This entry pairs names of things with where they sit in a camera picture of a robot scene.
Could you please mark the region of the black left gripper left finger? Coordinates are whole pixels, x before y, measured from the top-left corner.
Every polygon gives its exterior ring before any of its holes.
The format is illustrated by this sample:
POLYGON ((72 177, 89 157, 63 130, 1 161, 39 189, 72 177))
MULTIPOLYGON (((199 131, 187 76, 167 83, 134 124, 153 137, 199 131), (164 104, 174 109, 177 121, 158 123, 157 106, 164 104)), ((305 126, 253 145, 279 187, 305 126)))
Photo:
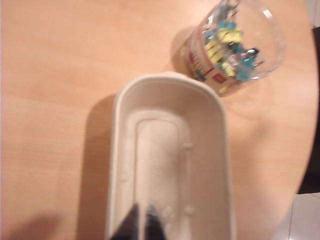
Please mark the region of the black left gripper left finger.
POLYGON ((115 232, 108 237, 108 240, 138 240, 140 225, 140 208, 135 203, 124 219, 120 222, 115 232))

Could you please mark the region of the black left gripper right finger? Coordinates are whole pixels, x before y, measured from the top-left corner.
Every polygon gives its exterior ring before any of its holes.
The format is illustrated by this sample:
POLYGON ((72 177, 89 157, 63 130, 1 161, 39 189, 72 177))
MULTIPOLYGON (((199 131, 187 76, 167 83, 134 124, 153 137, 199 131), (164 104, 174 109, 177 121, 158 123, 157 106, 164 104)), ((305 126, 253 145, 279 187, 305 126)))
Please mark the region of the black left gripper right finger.
POLYGON ((145 219, 145 239, 146 240, 163 240, 164 231, 157 211, 153 205, 149 205, 145 219))

